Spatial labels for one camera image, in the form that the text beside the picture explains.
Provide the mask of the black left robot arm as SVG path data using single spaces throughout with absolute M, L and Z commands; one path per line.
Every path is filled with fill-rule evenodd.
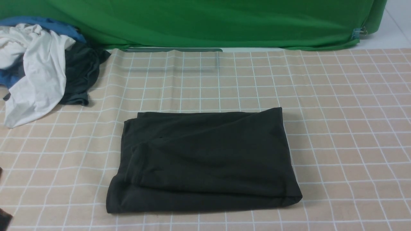
M 13 216 L 11 214 L 7 213 L 3 209 L 0 209 L 0 231 L 7 231 L 12 219 Z

